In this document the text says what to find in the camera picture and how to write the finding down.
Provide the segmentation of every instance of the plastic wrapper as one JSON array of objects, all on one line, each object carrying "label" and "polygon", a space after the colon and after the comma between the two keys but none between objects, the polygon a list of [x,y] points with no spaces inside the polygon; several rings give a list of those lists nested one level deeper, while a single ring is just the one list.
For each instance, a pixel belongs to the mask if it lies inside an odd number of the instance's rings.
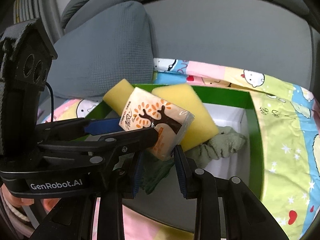
[{"label": "plastic wrapper", "polygon": [[158,141],[149,151],[165,161],[183,139],[194,119],[193,114],[143,89],[135,88],[122,112],[119,125],[125,130],[154,127]]}]

